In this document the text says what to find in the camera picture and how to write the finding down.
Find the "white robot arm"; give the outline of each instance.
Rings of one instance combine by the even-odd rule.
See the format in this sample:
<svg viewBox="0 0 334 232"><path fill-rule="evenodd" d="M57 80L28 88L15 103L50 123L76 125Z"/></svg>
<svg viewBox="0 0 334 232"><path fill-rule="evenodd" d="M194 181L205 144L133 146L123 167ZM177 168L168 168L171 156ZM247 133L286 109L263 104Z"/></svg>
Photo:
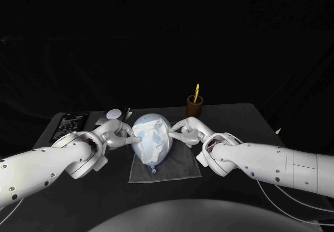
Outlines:
<svg viewBox="0 0 334 232"><path fill-rule="evenodd" d="M213 133L202 125L200 120L189 117L174 125L168 135L185 144L202 142L202 150L195 158L215 174L225 176L238 168L254 180L334 198L332 156L279 146L241 143L231 134ZM181 127L187 127L185 133L175 133Z"/></svg>
<svg viewBox="0 0 334 232"><path fill-rule="evenodd" d="M73 132L51 145L0 160L0 208L50 186L63 170L77 179L106 164L115 149L141 141L129 125L109 120L92 132Z"/></svg>

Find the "gray towel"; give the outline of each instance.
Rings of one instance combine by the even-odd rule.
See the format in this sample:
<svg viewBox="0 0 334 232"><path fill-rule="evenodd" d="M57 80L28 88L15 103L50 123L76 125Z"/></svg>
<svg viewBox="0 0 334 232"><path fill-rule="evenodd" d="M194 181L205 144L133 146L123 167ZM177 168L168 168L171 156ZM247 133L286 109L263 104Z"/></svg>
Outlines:
<svg viewBox="0 0 334 232"><path fill-rule="evenodd" d="M162 162L155 166L155 170L156 173L151 173L151 167L142 164L133 154L128 183L152 183L201 177L191 150L177 139L172 141L168 154Z"/></svg>

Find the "dark table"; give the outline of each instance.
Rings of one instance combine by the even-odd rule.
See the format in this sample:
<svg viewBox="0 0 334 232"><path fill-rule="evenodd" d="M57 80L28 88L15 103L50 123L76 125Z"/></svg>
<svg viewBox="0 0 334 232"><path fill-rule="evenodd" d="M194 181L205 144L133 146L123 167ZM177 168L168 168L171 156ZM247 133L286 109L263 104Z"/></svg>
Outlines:
<svg viewBox="0 0 334 232"><path fill-rule="evenodd" d="M185 108L133 109L128 124L148 113L161 114L175 123L185 118ZM83 131L93 129L102 111L90 112ZM47 142L63 113L54 115L33 148L51 146ZM214 132L228 132L243 142L283 146L264 119L251 104L205 105L198 118ZM109 151L107 164L80 179L64 172L56 182L43 191L28 196L12 215L0 226L5 231L80 231L84 232L112 216L126 210L166 200L217 199L244 203L280 213L267 201L257 183L236 169L225 177L214 174L200 164L202 178L164 181L145 184L128 184L132 154L128 145ZM201 145L191 148L197 155ZM332 215L295 203L273 185L263 183L263 189L276 205L303 220L329 219ZM284 188L302 202L328 209L331 205L323 196Z"/></svg>

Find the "pen holder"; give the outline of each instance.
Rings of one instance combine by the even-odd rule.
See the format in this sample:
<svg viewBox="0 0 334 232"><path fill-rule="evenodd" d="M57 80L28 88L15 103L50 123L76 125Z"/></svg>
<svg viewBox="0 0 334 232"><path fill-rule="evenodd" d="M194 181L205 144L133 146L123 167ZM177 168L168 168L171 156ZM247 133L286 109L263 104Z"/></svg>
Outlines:
<svg viewBox="0 0 334 232"><path fill-rule="evenodd" d="M187 97L187 117L200 116L201 106L202 106L202 98L197 95L195 103L192 103L194 95Z"/></svg>

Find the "white cable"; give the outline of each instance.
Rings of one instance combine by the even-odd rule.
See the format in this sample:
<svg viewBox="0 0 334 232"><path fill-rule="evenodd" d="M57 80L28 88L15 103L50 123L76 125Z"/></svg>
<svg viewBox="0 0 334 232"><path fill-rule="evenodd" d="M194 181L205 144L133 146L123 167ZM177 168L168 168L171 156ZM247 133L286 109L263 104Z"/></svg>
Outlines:
<svg viewBox="0 0 334 232"><path fill-rule="evenodd" d="M274 185L274 186L276 186L277 189L284 193L284 195L286 195L293 201L296 201L299 204L302 204L303 206L306 206L306 207L309 207L309 208L313 208L313 209L316 209L316 210L322 210L322 211L326 211L326 212L334 213L334 210L322 209L322 208L318 208L318 207L315 207L315 206L310 206L310 205L302 203L299 200L296 200L296 199L282 190L282 188L280 188L277 185Z"/></svg>
<svg viewBox="0 0 334 232"><path fill-rule="evenodd" d="M24 199L24 198L22 198L22 199ZM22 199L20 200L20 202L18 202L18 204L17 204L15 208L18 207L18 205L20 205L20 203L21 203ZM14 208L14 209L12 209L12 211L10 212L8 216L14 213L15 208ZM8 216L5 217L5 219L8 218ZM4 223L5 219L1 221L1 223ZM1 225L1 223L0 223L0 225Z"/></svg>
<svg viewBox="0 0 334 232"><path fill-rule="evenodd" d="M270 199L269 199L269 197L267 197L267 195L266 195L266 193L264 193L264 191L263 191L263 189L261 189L260 184L259 184L259 187L260 187L260 190L261 190L261 192L263 192L263 194L264 194L264 196L266 196L269 202L273 204L273 202L270 201ZM313 222L303 221L303 220L295 218L293 216L290 216L287 213L284 213L284 214L286 214L289 217L292 217L295 220L302 221L302 222L305 222L305 223L309 223L309 224L312 224L312 225L334 226L334 224L323 224L323 223L313 223Z"/></svg>

